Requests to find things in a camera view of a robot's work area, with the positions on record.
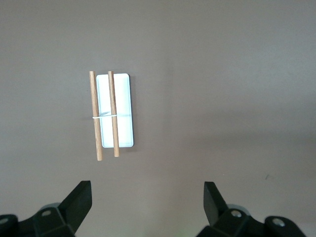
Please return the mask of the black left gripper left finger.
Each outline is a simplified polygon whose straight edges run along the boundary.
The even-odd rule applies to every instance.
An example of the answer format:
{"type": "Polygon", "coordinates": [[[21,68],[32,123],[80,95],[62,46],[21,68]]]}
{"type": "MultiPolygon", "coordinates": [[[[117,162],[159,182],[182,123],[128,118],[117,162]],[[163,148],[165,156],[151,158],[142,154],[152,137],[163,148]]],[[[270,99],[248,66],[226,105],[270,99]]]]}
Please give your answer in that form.
{"type": "Polygon", "coordinates": [[[26,220],[0,215],[0,237],[76,237],[91,207],[91,182],[81,181],[61,203],[49,204],[26,220]]]}

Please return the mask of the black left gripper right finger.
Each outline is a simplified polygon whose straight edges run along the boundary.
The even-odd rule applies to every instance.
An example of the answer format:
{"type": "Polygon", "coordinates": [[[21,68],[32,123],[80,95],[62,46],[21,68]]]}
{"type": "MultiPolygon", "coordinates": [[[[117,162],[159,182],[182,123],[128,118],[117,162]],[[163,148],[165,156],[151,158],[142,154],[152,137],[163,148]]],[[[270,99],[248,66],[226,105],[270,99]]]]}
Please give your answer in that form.
{"type": "Polygon", "coordinates": [[[209,225],[196,237],[307,237],[290,219],[268,216],[264,223],[238,208],[230,208],[214,182],[205,182],[203,208],[209,225]]]}

